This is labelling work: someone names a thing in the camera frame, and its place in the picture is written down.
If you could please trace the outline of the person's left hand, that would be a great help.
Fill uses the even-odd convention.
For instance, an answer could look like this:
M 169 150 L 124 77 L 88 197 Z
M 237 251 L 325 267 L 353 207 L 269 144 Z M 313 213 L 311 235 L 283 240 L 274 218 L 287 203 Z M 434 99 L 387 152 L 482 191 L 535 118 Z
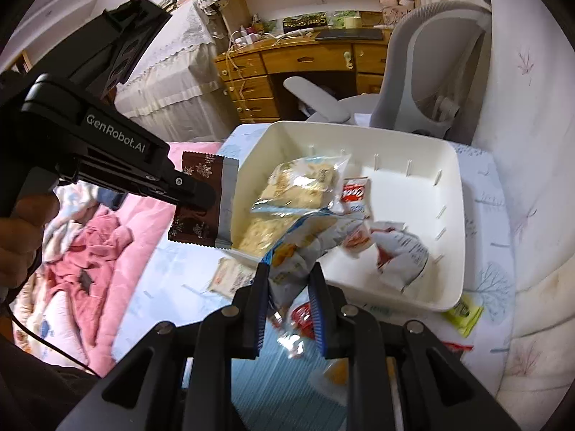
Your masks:
M 45 226 L 59 213 L 54 193 L 25 196 L 9 218 L 1 219 L 1 286 L 18 288 L 26 281 L 43 243 Z

